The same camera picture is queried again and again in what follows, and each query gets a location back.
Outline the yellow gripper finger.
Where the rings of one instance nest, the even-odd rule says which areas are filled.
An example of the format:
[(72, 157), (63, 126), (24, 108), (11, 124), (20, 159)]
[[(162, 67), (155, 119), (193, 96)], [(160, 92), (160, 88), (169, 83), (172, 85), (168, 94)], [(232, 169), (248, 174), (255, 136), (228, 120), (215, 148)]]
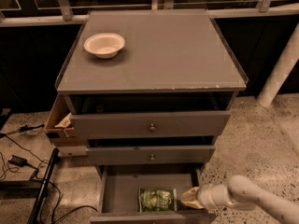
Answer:
[(187, 191), (185, 191), (184, 193), (182, 193), (180, 195), (180, 200), (182, 202), (193, 202), (193, 201), (197, 201), (197, 195), (198, 195), (198, 191), (199, 188), (198, 187), (193, 187)]
[(193, 209), (204, 209), (205, 207), (201, 205), (198, 201), (182, 201), (182, 204)]

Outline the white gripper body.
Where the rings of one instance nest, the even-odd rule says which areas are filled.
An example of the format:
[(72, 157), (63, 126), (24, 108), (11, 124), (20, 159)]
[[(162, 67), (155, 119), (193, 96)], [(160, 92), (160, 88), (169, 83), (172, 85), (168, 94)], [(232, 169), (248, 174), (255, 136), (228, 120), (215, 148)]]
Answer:
[(223, 184), (203, 185), (198, 190), (197, 200), (205, 209), (217, 209), (221, 206), (229, 207), (232, 204), (228, 188)]

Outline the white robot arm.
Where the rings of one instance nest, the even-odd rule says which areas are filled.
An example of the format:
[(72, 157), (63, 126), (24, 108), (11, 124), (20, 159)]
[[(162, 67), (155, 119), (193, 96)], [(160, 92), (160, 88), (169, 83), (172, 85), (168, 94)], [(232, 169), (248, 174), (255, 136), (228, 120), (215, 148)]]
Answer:
[[(299, 25), (278, 58), (269, 78), (258, 96), (260, 105), (270, 106), (299, 58)], [(180, 196), (180, 201), (191, 208), (207, 210), (224, 206), (250, 211), (260, 207), (280, 224), (299, 224), (299, 205), (285, 200), (255, 185), (243, 175), (233, 175), (227, 185), (207, 184), (194, 187)]]

